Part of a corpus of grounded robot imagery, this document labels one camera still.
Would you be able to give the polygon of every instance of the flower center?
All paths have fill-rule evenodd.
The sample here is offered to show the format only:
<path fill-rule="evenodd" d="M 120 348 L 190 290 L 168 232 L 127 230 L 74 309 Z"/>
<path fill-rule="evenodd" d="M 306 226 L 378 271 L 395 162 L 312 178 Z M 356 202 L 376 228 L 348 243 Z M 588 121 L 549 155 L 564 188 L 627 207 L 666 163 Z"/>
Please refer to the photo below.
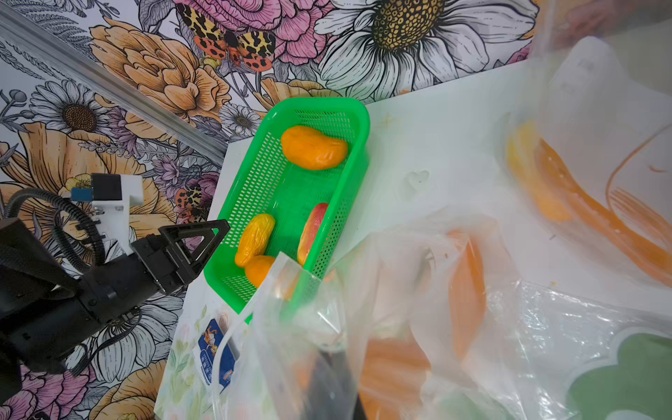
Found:
<path fill-rule="evenodd" d="M 93 111 L 82 105 L 68 105 L 63 109 L 63 120 L 73 130 L 93 132 L 98 120 Z"/>
<path fill-rule="evenodd" d="M 244 128 L 252 127 L 252 122 L 242 115 L 236 117 L 236 124 Z"/>
<path fill-rule="evenodd" d="M 91 188 L 91 178 L 78 179 L 75 188 Z"/>
<path fill-rule="evenodd" d="M 393 51 L 420 41 L 434 26 L 443 6 L 444 0 L 388 0 L 374 16 L 376 45 Z"/>

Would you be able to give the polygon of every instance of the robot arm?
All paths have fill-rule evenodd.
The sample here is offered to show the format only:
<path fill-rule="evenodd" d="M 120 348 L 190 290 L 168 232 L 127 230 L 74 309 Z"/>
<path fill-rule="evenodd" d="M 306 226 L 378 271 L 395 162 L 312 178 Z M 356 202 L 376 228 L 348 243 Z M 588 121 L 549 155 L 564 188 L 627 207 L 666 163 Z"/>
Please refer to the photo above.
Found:
<path fill-rule="evenodd" d="M 115 320 L 136 319 L 137 323 L 142 314 L 136 307 L 155 292 L 170 294 L 186 287 L 229 231 L 227 221 L 213 220 L 164 226 L 160 235 L 128 243 L 128 209 L 142 204 L 142 179 L 93 174 L 92 180 L 89 191 L 72 192 L 72 201 L 89 201 L 96 213 L 89 218 L 80 210 L 88 219 L 78 214 L 80 227 L 89 234 L 94 249 L 102 249 L 102 239 L 117 239 L 126 255 L 86 267 L 79 279 L 70 277 L 16 218 L 21 202 L 31 198 L 25 196 L 39 192 L 15 194 L 24 197 L 12 197 L 0 220 L 0 401 L 20 390 L 19 363 L 41 372 L 63 373 L 65 358 L 82 341 Z M 40 198 L 52 200 L 57 209 L 77 212 L 54 194 Z M 203 237 L 193 251 L 183 241 L 191 237 Z M 121 338 L 113 337 L 99 349 Z M 80 374 L 92 356 L 84 357 L 73 374 Z"/>

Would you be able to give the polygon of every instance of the yellow mango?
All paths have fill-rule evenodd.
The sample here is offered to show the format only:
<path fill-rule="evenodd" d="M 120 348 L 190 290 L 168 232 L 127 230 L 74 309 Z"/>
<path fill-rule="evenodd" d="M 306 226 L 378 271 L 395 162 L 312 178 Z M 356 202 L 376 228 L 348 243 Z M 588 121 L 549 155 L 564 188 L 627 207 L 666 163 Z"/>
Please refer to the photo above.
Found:
<path fill-rule="evenodd" d="M 274 227 L 276 220 L 270 214 L 258 214 L 250 220 L 238 244 L 234 260 L 237 266 L 244 268 L 252 258 L 266 252 Z"/>

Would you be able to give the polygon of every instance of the red and yellow fruit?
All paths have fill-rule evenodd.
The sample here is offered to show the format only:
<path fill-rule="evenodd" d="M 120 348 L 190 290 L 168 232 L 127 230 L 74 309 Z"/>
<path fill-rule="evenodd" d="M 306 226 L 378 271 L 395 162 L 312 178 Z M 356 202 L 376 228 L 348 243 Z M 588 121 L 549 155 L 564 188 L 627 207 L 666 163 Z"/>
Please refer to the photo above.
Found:
<path fill-rule="evenodd" d="M 329 207 L 327 203 L 321 203 L 315 206 L 315 208 L 312 209 L 312 212 L 310 212 L 306 226 L 303 228 L 303 233 L 301 234 L 301 239 L 298 243 L 298 252 L 296 253 L 296 259 L 302 267 L 308 259 L 312 243 L 315 242 L 317 232 L 320 230 L 322 220 L 324 220 L 325 214 L 327 213 L 327 207 Z"/>

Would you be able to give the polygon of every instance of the black cable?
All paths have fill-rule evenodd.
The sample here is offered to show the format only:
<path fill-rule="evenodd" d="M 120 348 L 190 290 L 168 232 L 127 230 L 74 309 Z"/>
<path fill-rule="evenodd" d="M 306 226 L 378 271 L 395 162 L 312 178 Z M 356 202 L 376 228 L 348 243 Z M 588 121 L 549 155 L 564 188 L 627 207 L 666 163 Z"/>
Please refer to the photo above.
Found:
<path fill-rule="evenodd" d="M 68 241 L 68 238 L 65 236 L 65 232 L 63 232 L 62 220 L 60 219 L 60 210 L 56 210 L 54 212 L 54 226 L 51 229 L 51 234 L 56 240 L 56 243 L 58 243 L 60 251 L 63 252 L 63 257 L 70 261 L 70 264 L 73 265 L 75 270 L 82 274 L 89 271 L 91 266 L 86 264 L 79 257 L 79 255 L 77 255 L 77 252 L 70 244 L 70 241 Z"/>
<path fill-rule="evenodd" d="M 82 209 L 63 197 L 49 191 L 41 190 L 40 188 L 24 188 L 23 190 L 14 193 L 9 199 L 5 207 L 5 217 L 17 217 L 21 205 L 30 198 L 38 198 L 50 202 L 56 210 L 65 211 L 77 219 L 79 226 L 81 226 L 87 235 L 89 235 L 89 238 L 92 241 L 94 255 L 93 263 L 96 265 L 103 265 L 105 263 L 105 247 L 103 246 L 103 240 L 95 227 L 95 223 Z M 67 249 L 72 249 L 72 245 L 70 245 L 67 240 L 61 242 L 58 240 L 58 237 L 54 236 L 54 238 L 58 241 L 58 246 L 64 254 L 67 252 Z"/>
<path fill-rule="evenodd" d="M 138 326 L 141 319 L 142 319 L 142 309 L 138 309 L 138 317 L 135 320 L 135 323 L 131 324 L 129 328 L 123 333 L 115 335 L 114 337 L 111 337 L 103 341 L 101 345 L 99 345 L 98 348 L 88 358 L 86 357 L 86 353 L 89 352 L 89 348 L 87 347 L 86 344 L 80 343 L 79 345 L 84 347 L 84 357 L 82 357 L 79 360 L 79 362 L 77 362 L 77 365 L 75 365 L 74 368 L 70 369 L 70 372 L 73 374 L 73 376 L 78 377 L 79 375 L 81 375 L 81 373 L 84 372 L 84 369 L 86 369 L 86 367 L 91 363 L 91 361 L 93 360 L 95 355 L 98 354 L 99 351 L 126 338 L 131 333 L 131 331 L 133 331 L 133 328 Z"/>

